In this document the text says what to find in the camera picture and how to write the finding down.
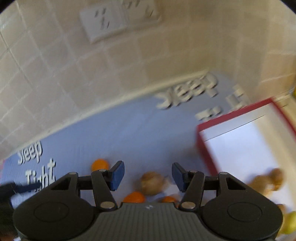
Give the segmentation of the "orange tangerine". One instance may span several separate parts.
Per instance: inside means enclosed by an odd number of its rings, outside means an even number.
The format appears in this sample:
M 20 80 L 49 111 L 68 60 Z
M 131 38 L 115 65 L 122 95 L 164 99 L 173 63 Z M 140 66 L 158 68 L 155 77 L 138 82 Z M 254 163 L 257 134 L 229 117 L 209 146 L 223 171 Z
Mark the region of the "orange tangerine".
M 161 199 L 162 203 L 178 203 L 178 199 L 174 196 L 165 196 L 164 198 Z
M 106 161 L 105 159 L 97 159 L 95 160 L 92 165 L 91 165 L 91 171 L 97 171 L 97 170 L 109 170 L 110 165 L 109 162 Z
M 145 203 L 145 196 L 138 191 L 128 194 L 124 199 L 124 203 Z

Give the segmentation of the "blue sleep tight mat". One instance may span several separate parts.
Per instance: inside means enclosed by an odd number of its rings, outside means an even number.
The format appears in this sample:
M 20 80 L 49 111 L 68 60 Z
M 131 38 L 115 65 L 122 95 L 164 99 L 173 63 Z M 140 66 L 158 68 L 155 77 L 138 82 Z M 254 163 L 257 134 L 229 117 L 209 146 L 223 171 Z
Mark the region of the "blue sleep tight mat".
M 91 174 L 92 164 L 125 164 L 125 175 L 113 193 L 116 202 L 139 189 L 141 176 L 161 174 L 166 188 L 150 197 L 180 198 L 171 176 L 173 162 L 204 170 L 195 149 L 196 128 L 250 104 L 244 89 L 217 71 L 187 79 L 159 92 L 116 105 L 20 149 L 4 161 L 1 183 L 47 187 L 67 173 Z

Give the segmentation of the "red rimmed white tray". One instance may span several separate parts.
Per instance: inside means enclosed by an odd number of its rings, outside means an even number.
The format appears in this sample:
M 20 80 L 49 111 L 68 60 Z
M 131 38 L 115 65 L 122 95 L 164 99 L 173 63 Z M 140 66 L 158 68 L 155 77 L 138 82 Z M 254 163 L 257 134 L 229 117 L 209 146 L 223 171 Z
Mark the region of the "red rimmed white tray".
M 211 175 L 244 183 L 281 168 L 283 187 L 270 200 L 295 210 L 295 128 L 270 98 L 197 126 L 197 148 Z

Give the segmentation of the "green round fruit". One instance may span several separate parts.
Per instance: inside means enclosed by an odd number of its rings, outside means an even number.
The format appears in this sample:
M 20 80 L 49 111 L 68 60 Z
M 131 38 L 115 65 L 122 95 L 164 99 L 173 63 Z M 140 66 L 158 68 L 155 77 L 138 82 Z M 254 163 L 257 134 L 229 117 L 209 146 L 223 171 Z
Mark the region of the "green round fruit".
M 296 226 L 296 214 L 295 211 L 292 211 L 290 213 L 285 213 L 283 215 L 283 223 L 280 228 L 279 233 L 281 235 L 289 235 L 295 231 Z

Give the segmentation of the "white wall socket panel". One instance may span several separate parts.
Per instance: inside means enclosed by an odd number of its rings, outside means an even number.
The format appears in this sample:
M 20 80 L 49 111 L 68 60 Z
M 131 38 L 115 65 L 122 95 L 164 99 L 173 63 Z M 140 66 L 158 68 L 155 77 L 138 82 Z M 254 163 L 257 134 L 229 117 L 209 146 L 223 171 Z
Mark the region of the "white wall socket panel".
M 81 10 L 79 17 L 92 44 L 129 29 L 156 24 L 161 20 L 155 1 L 104 1 Z

